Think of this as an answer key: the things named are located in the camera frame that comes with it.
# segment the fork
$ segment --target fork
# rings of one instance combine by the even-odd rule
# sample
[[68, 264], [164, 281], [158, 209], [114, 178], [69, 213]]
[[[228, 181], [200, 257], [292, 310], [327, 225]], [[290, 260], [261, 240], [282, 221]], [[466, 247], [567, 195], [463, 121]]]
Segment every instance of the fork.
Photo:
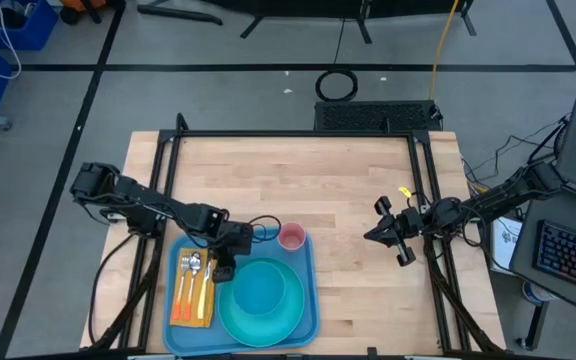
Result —
[[175, 304], [172, 309], [173, 320], [179, 319], [181, 316], [181, 293], [184, 292], [184, 280], [186, 278], [186, 272], [190, 269], [190, 256], [181, 257], [181, 284], [179, 284], [179, 290], [177, 290], [177, 296], [175, 297]]

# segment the teal plate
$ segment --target teal plate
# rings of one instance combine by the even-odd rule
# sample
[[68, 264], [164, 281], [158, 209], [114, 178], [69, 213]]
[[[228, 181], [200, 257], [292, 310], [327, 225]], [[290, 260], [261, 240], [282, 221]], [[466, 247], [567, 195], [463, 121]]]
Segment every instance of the teal plate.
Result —
[[304, 287], [297, 273], [272, 258], [257, 258], [237, 269], [221, 288], [219, 318], [230, 336], [252, 347], [287, 338], [304, 313]]

